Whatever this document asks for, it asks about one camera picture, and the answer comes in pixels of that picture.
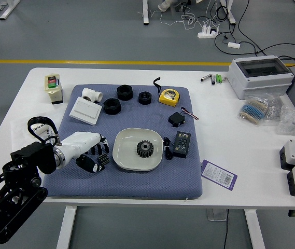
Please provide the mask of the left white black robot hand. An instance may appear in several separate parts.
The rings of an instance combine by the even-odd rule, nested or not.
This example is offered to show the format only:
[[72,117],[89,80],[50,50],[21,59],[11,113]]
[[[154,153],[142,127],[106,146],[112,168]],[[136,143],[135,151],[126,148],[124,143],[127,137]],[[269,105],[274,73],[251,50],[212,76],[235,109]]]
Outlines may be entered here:
[[61,169],[75,159],[77,166],[96,173],[109,163],[109,146],[106,137],[99,133],[75,132],[53,148],[56,168]]

